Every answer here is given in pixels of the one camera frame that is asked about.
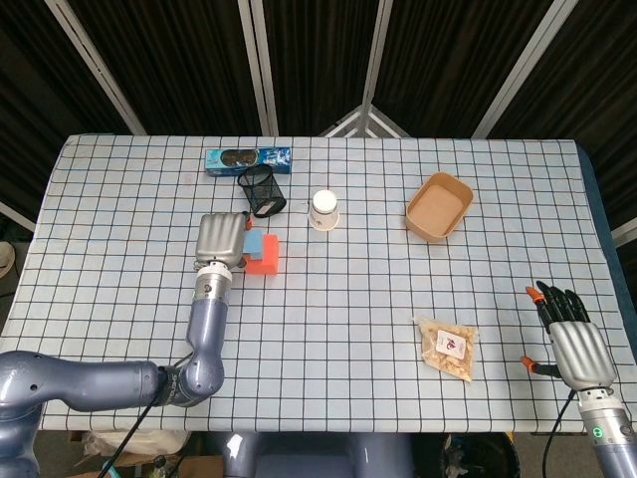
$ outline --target cardboard box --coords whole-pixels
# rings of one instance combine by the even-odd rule
[[[207,149],[204,168],[211,176],[238,176],[250,166],[268,164],[278,174],[292,171],[288,147]]]
[[[141,465],[141,476],[145,477],[152,470],[154,456],[123,453],[115,460],[115,469],[121,478],[134,478],[135,466]],[[166,457],[171,463],[179,459],[176,455]],[[98,478],[100,471],[92,471],[69,478]],[[179,478],[223,478],[223,458],[221,456],[187,456],[179,465]]]

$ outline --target blue box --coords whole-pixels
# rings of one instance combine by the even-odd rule
[[[279,174],[292,171],[288,147],[207,149],[204,168],[211,176],[238,176],[250,166],[269,164]]]

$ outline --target black mesh pencil holder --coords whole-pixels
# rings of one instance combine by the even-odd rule
[[[270,217],[286,207],[286,198],[268,164],[249,167],[239,175],[237,182],[246,193],[255,217]]]

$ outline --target grid tablecloth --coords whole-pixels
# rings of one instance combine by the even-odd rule
[[[547,431],[566,387],[529,377],[552,357],[525,286],[574,288],[635,409],[635,361],[587,205],[572,141],[71,136],[43,202],[3,351],[65,359],[175,362],[195,283],[202,214],[241,211],[235,178],[203,172],[209,147],[292,146],[278,175],[287,208],[256,227],[281,241],[275,277],[234,274],[210,400],[153,409],[145,428]],[[448,241],[405,228],[405,205],[438,170],[475,192]],[[308,225],[328,187],[338,227]],[[474,380],[425,365],[414,316],[479,327]],[[42,426],[129,427],[137,409],[80,413],[50,402]],[[576,407],[562,430],[581,430]]]

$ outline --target blue sponge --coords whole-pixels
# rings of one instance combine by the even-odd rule
[[[250,254],[252,259],[263,258],[263,230],[253,227],[246,231],[243,240],[243,253]]]

